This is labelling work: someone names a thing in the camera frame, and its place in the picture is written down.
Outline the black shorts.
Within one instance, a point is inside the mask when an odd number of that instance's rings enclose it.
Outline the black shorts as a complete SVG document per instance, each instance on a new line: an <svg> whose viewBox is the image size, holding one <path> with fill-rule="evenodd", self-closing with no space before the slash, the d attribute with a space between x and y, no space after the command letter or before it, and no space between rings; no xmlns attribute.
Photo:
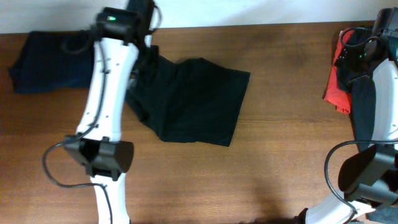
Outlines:
<svg viewBox="0 0 398 224"><path fill-rule="evenodd" d="M132 75L126 103L160 140L231 144L249 72L205 58L173 63L153 45L139 55Z"/></svg>

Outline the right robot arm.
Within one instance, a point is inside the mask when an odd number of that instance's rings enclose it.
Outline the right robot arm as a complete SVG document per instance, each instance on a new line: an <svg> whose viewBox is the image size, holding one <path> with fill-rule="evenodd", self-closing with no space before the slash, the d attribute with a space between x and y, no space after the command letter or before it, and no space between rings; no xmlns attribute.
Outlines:
<svg viewBox="0 0 398 224"><path fill-rule="evenodd" d="M397 8L379 11L372 28L340 33L324 98L345 100L358 152L344 161L338 186L295 223L351 223L397 206Z"/></svg>

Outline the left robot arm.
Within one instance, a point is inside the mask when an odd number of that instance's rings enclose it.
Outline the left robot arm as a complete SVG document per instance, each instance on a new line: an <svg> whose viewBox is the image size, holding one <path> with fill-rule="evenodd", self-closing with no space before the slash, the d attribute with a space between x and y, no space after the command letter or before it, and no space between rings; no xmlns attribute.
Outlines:
<svg viewBox="0 0 398 224"><path fill-rule="evenodd" d="M125 180L134 145L121 139L121 116L130 76L149 55L154 1L104 8L90 29L94 65L81 121L64 148L85 168L96 194L100 223L130 223Z"/></svg>

